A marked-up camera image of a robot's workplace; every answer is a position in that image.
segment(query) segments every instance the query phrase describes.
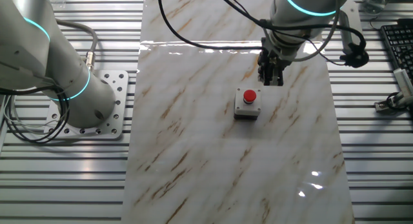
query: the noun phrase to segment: metal slotted table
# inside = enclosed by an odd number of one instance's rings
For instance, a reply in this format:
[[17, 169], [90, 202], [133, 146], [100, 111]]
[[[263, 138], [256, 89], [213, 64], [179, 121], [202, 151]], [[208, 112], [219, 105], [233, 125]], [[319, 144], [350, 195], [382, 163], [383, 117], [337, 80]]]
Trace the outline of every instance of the metal slotted table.
[[[0, 223], [120, 224], [126, 160], [134, 106], [143, 0], [55, 0], [56, 17], [97, 31], [97, 70], [129, 73], [123, 137], [39, 147], [6, 135], [0, 155]], [[357, 224], [413, 222], [413, 128], [406, 114], [385, 117], [373, 102], [398, 90], [379, 33], [361, 14], [370, 63], [354, 69], [328, 64], [350, 193]], [[392, 0], [372, 24], [412, 17], [413, 0]], [[75, 49], [90, 48], [86, 33], [62, 27]], [[327, 46], [329, 58], [342, 54], [339, 32]], [[49, 100], [22, 96], [17, 111], [41, 124]]]

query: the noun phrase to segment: bolt hole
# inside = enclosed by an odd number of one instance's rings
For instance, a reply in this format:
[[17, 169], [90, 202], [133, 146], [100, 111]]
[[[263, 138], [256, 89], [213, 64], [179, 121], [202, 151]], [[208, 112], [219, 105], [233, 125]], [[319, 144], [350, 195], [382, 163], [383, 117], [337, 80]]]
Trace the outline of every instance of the bolt hole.
[[95, 110], [95, 116], [100, 120], [105, 120], [105, 117], [103, 117], [103, 114], [98, 110]]

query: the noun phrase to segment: metal bracket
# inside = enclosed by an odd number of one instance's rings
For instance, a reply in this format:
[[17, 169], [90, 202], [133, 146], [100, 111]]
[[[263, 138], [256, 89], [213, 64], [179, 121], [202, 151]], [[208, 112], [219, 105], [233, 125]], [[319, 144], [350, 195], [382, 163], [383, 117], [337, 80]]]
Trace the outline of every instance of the metal bracket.
[[[104, 139], [117, 140], [122, 136], [123, 119], [125, 116], [126, 95], [128, 90], [129, 75], [123, 70], [95, 70], [96, 77], [106, 81], [114, 90], [116, 105], [109, 118], [94, 128], [80, 129], [66, 125], [59, 133], [56, 139], [74, 140], [74, 139]], [[58, 120], [60, 118], [59, 108], [54, 102], [50, 102], [46, 122]], [[53, 122], [45, 127], [45, 133], [55, 127]]]

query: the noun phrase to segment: red button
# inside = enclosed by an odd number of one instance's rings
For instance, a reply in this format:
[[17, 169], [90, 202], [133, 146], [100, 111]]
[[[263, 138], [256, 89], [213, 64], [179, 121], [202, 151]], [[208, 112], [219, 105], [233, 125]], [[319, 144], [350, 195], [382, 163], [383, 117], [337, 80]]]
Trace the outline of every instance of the red button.
[[257, 94], [254, 90], [247, 90], [244, 92], [244, 101], [246, 103], [253, 103], [257, 98]]

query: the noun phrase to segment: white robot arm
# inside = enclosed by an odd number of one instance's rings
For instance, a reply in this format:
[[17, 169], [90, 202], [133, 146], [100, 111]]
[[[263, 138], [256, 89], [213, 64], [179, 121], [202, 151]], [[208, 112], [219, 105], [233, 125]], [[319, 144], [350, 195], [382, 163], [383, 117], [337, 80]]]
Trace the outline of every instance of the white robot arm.
[[[49, 0], [0, 0], [0, 88], [50, 86], [70, 100], [68, 124], [96, 127], [112, 113], [114, 91], [97, 78], [60, 31]], [[43, 91], [53, 102], [53, 91]]]
[[[296, 59], [298, 49], [306, 39], [318, 36], [324, 29], [309, 28], [308, 26], [326, 25], [336, 16], [339, 17], [342, 25], [348, 27], [350, 23], [348, 15], [344, 11], [339, 11], [337, 14], [337, 10], [346, 1], [274, 0], [268, 24], [284, 28], [294, 27], [296, 29], [271, 31], [269, 34], [265, 31], [266, 37], [261, 40], [264, 49], [258, 61], [260, 81], [264, 85], [283, 85], [282, 73], [284, 68], [293, 61], [300, 61], [300, 59]], [[360, 39], [350, 32], [342, 32], [342, 36], [344, 53], [346, 53], [342, 60], [345, 60], [348, 66], [359, 67], [365, 65], [368, 62], [368, 54], [364, 51], [365, 46], [359, 47]]]

